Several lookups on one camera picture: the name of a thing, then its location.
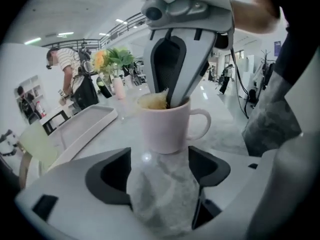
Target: cable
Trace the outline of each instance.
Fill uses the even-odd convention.
[[[233,59],[233,62],[234,62],[234,67],[235,67],[235,70],[236,70],[236,74],[235,74],[236,97],[237,97],[237,99],[238,99],[238,102],[239,102],[239,106],[240,106],[241,111],[243,112],[243,114],[245,115],[245,117],[246,117],[247,119],[249,119],[249,116],[247,115],[247,110],[246,110],[246,105],[247,105],[248,100],[249,100],[249,94],[248,94],[246,88],[244,88],[244,86],[243,86],[243,84],[242,84],[242,81],[241,81],[241,78],[240,78],[240,73],[239,73],[239,70],[238,70],[237,62],[236,62],[236,56],[235,56],[235,50],[234,50],[234,48],[232,47],[232,48],[230,49],[230,51],[231,51],[231,56],[232,56],[232,59]],[[245,106],[244,106],[244,110],[243,110],[243,108],[242,108],[242,106],[241,106],[240,99],[239,99],[238,79],[237,79],[237,78],[239,79],[239,82],[240,82],[240,84],[241,84],[241,87],[242,87],[243,91],[244,91],[245,94],[247,95],[247,99],[246,99],[246,103],[245,103]]]
[[[230,49],[230,51],[231,51],[231,57],[232,57],[232,59],[233,59],[234,66],[235,66],[235,69],[236,69],[236,74],[237,74],[237,76],[238,76],[238,78],[239,78],[239,82],[240,82],[240,84],[241,84],[241,87],[242,87],[244,93],[245,93],[246,95],[249,95],[248,92],[247,92],[247,90],[246,90],[246,88],[244,87],[244,85],[242,84],[242,81],[241,81],[239,69],[238,69],[237,62],[236,62],[236,55],[235,55],[235,50],[234,50],[234,48],[232,47],[232,48]]]

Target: table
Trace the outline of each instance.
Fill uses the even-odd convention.
[[[143,84],[130,92],[127,91],[123,100],[113,96],[102,101],[101,105],[117,110],[118,118],[101,131],[74,159],[131,147],[132,169],[127,180],[127,193],[131,197],[133,210],[154,233],[164,237],[189,230],[199,185],[189,169],[186,150],[174,155],[162,155],[150,152],[146,148],[137,117],[136,102],[141,95],[148,92],[148,86]],[[189,145],[211,154],[214,150],[221,152],[220,156],[223,156],[223,152],[248,156],[242,135],[234,124],[232,115],[216,95],[215,86],[201,81],[190,98],[191,109],[207,110],[212,121],[208,133],[199,140],[190,141]],[[201,115],[191,116],[189,133],[199,133],[205,124],[206,120]],[[163,222],[174,225],[175,228],[166,230]]]

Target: ceiling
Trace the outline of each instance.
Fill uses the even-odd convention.
[[[5,42],[43,46],[73,39],[100,39],[118,23],[138,13],[142,0],[29,0],[11,25]],[[67,38],[58,33],[74,32]]]

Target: pink mug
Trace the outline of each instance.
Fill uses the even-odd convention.
[[[187,136],[190,115],[206,117],[204,130],[196,136]],[[187,146],[188,141],[202,138],[209,130],[211,116],[204,109],[192,109],[190,99],[179,107],[170,109],[146,109],[140,107],[140,121],[146,145],[154,152],[172,154]]]

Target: railing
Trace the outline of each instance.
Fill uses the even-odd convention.
[[[101,47],[104,47],[106,44],[115,40],[117,37],[123,35],[128,32],[132,28],[137,28],[146,23],[146,16],[144,16],[141,12],[127,18],[124,22],[127,24],[119,23],[113,29],[108,31],[106,36],[100,39]]]
[[[97,51],[102,49],[111,41],[115,40],[119,36],[123,35],[124,33],[128,32],[133,28],[137,28],[146,23],[146,17],[141,13],[137,13],[129,18],[127,18],[123,23],[119,23],[114,28],[109,30],[105,36],[101,39],[76,39],[76,40],[66,40],[60,42],[53,42],[42,47],[52,48],[52,47],[59,47],[59,48],[73,48],[74,50],[79,50],[85,42],[85,47],[88,48],[90,51]]]
[[[59,47],[59,48],[72,48],[74,50],[79,50],[82,47],[82,44],[85,43],[85,47],[88,48],[90,51],[97,51],[101,49],[100,46],[100,39],[76,39],[76,40],[66,40],[61,42],[53,42],[42,47],[52,48],[52,47]]]

